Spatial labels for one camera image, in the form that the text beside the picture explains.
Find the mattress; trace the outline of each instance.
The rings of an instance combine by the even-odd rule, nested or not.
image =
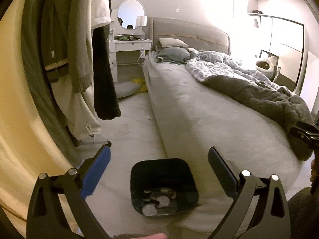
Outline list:
[[[285,192],[293,185],[302,162],[276,122],[200,84],[182,65],[156,63],[155,52],[146,57],[143,71],[167,155],[189,164],[200,194],[199,206],[175,226],[207,233],[196,235],[207,238],[232,203],[208,163],[212,146],[255,176],[277,174]],[[239,233],[247,228],[256,202]]]

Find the upholstered headboard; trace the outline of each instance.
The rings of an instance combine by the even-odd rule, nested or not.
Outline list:
[[[197,50],[213,50],[230,55],[230,40],[227,33],[217,27],[208,27],[196,23],[149,17],[143,28],[146,38],[153,41],[153,47],[159,45],[161,37],[177,38],[189,47]]]

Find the floor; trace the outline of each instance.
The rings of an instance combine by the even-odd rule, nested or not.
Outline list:
[[[139,68],[119,76],[119,82],[140,78]],[[104,172],[94,194],[87,203],[102,227],[110,235],[120,233],[166,232],[170,219],[148,219],[138,214],[130,202],[130,170],[139,161],[166,158],[148,93],[140,93],[119,101],[122,116],[100,120],[102,136],[112,142],[111,162]],[[93,157],[101,145],[82,145],[77,148],[83,159]],[[311,186],[310,162],[305,162],[301,173],[287,192],[289,200],[296,192]]]

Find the vanity table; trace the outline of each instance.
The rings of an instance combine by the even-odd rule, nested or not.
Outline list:
[[[151,50],[151,43],[152,41],[149,39],[145,40],[133,40],[133,41],[119,41],[119,40],[113,40],[109,42],[109,56],[110,56],[110,64],[111,64],[111,72],[113,81],[117,82],[117,52],[121,51],[143,51],[144,49],[144,55],[146,54],[146,51]]]
[[[137,0],[125,0],[112,10],[109,42],[109,59],[114,82],[118,82],[119,66],[140,65],[151,50],[152,41],[145,39],[142,26],[146,26],[144,6]],[[139,40],[121,41],[119,38],[133,36]]]

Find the drawer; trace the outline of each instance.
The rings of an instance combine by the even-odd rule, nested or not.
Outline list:
[[[145,50],[150,50],[151,42],[122,41],[115,44],[116,51],[141,50],[142,47],[144,47]]]

